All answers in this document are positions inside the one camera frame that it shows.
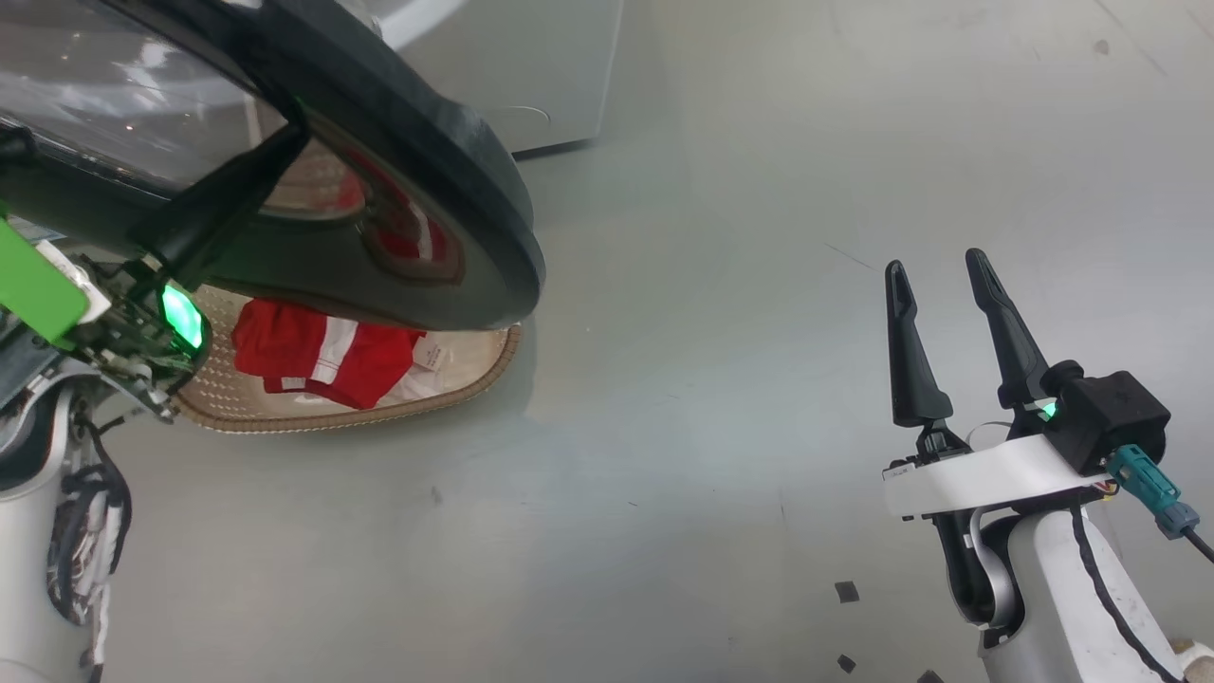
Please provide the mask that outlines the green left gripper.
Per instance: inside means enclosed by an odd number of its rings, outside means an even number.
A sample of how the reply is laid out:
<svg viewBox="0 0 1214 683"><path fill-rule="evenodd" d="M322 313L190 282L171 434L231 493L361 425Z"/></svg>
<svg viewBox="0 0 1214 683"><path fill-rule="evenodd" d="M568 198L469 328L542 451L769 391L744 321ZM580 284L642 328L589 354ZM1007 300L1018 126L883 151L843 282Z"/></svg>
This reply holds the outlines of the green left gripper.
<svg viewBox="0 0 1214 683"><path fill-rule="evenodd" d="M143 261L70 258L2 220L2 408L96 379L157 419L208 358L208 319L180 286L202 286L310 142L289 123L127 230Z"/></svg>

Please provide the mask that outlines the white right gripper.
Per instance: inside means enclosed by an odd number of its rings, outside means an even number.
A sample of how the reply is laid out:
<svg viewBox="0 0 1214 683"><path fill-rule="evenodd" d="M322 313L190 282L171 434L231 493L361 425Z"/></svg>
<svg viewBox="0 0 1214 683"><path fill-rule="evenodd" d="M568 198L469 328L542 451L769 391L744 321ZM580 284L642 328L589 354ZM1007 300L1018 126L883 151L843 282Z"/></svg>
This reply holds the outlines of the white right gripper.
<svg viewBox="0 0 1214 683"><path fill-rule="evenodd" d="M1019 408L1046 399L1040 380L1048 362L987 254L968 249L966 269L1002 372L999 403L1003 408ZM894 425L923 428L949 419L952 399L938 388L929 368L927 351L917 328L917 300L900 260L886 264L885 297ZM883 471L884 499L894 516L994 508L1071 489L1093 489L1097 496L1117 493L1106 472L1078 474L1046 436L1025 436L977 453L951 455L932 463L900 463Z"/></svg>

